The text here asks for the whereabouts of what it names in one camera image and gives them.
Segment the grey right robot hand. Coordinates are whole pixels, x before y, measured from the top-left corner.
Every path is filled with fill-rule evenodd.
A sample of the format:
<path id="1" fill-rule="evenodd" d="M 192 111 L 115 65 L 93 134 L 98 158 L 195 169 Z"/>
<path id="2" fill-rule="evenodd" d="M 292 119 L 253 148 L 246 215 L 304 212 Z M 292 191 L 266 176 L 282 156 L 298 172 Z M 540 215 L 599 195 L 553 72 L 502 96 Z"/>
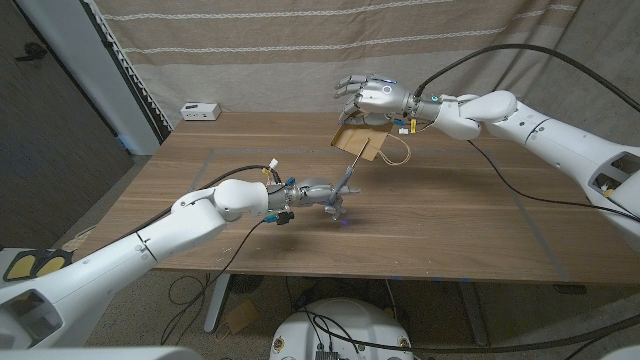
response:
<path id="1" fill-rule="evenodd" d="M 442 102 L 416 97 L 404 85 L 382 75 L 351 75 L 335 86 L 335 98 L 349 95 L 341 124 L 381 126 L 395 118 L 434 122 Z"/>

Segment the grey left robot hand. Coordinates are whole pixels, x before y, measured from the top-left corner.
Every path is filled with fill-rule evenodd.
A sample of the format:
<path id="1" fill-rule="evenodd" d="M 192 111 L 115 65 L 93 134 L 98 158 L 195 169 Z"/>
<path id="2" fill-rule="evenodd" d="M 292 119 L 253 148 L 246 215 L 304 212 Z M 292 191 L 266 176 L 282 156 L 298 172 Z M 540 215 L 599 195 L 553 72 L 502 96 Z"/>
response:
<path id="1" fill-rule="evenodd" d="M 346 210 L 342 207 L 343 197 L 361 191 L 356 186 L 342 186 L 332 198 L 335 186 L 326 178 L 309 178 L 296 182 L 289 178 L 285 183 L 267 187 L 268 209 L 270 211 L 289 210 L 291 207 L 309 207 L 319 204 L 337 220 Z"/>

